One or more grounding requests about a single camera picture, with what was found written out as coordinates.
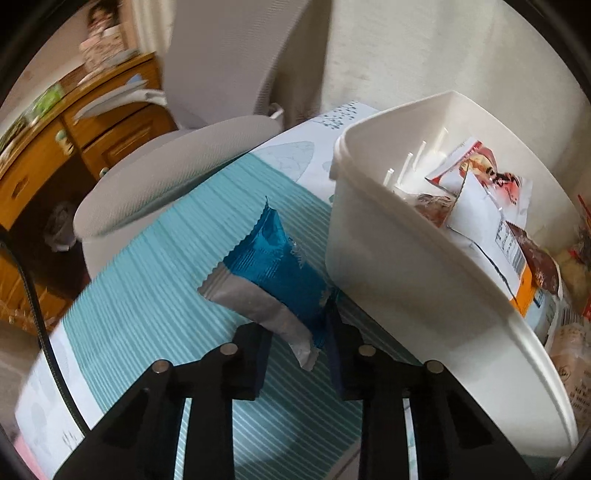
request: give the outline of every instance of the wooden desk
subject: wooden desk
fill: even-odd
[[[0,164],[0,223],[28,263],[37,284],[46,323],[53,325],[85,284],[80,247],[52,252],[43,229],[56,205],[76,206],[92,190],[100,172],[111,168],[149,140],[176,129],[157,105],[134,103],[94,118],[74,121],[80,108],[136,75],[146,88],[160,89],[153,54],[138,56],[75,88],[35,127],[20,134]],[[0,258],[0,321],[35,333],[30,308],[16,269]]]

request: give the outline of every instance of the white wall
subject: white wall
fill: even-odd
[[[89,8],[86,5],[69,18],[29,62],[0,107],[0,134],[46,88],[84,63],[79,46],[87,37],[86,17]]]
[[[324,110],[352,99],[385,109],[454,89],[513,130],[568,190],[586,171],[589,103],[504,1],[334,0],[329,38]]]

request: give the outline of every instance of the white plastic container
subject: white plastic container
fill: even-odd
[[[448,92],[380,112],[337,140],[326,268],[420,361],[442,361],[520,453],[568,455],[578,441],[573,410],[534,332],[468,257],[382,185],[393,169],[390,185],[441,194],[424,175],[469,136],[501,171],[534,182],[529,235],[550,251],[570,246],[579,216],[554,177],[496,118]]]

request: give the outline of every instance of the snack package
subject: snack package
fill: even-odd
[[[492,173],[489,179],[483,181],[483,185],[503,211],[505,219],[513,225],[525,228],[533,182],[512,173]]]
[[[541,288],[536,288],[530,306],[525,312],[524,320],[542,345],[548,341],[552,322],[559,314],[559,304],[558,297]]]
[[[468,170],[472,170],[480,181],[488,180],[496,172],[496,160],[492,151],[474,137],[458,146],[425,178],[449,193],[458,195]]]
[[[324,310],[332,288],[306,262],[268,204],[251,233],[197,291],[277,333],[303,368],[313,366],[314,346],[324,344]]]
[[[444,230],[491,280],[513,300],[527,262],[503,214],[476,176],[468,171]]]
[[[405,201],[436,227],[441,227],[452,210],[454,200],[445,195],[407,195]]]
[[[536,285],[550,292],[552,295],[562,297],[562,285],[558,264],[547,252],[543,251],[527,236],[525,230],[511,224],[509,224],[509,228],[525,255]]]
[[[289,344],[300,366],[312,370],[320,353],[313,345],[312,334],[285,305],[261,287],[233,275],[221,262],[197,291],[279,335]]]
[[[565,304],[550,346],[550,358],[569,395],[583,432],[591,425],[591,347],[589,321]]]
[[[500,173],[492,151],[475,138],[470,137],[462,143],[425,178],[458,195],[468,171],[487,188],[497,207],[503,211],[505,220],[525,228],[533,183],[509,172]]]

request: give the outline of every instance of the paper packet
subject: paper packet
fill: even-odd
[[[591,426],[591,339],[589,321],[568,304],[550,346],[550,358],[569,395],[579,432]]]
[[[466,173],[471,171],[486,188],[505,220],[525,228],[533,183],[509,172],[499,172],[495,156],[474,137],[468,138],[425,178],[437,187],[458,195]]]
[[[527,262],[502,212],[468,171],[444,232],[505,293],[516,298]]]

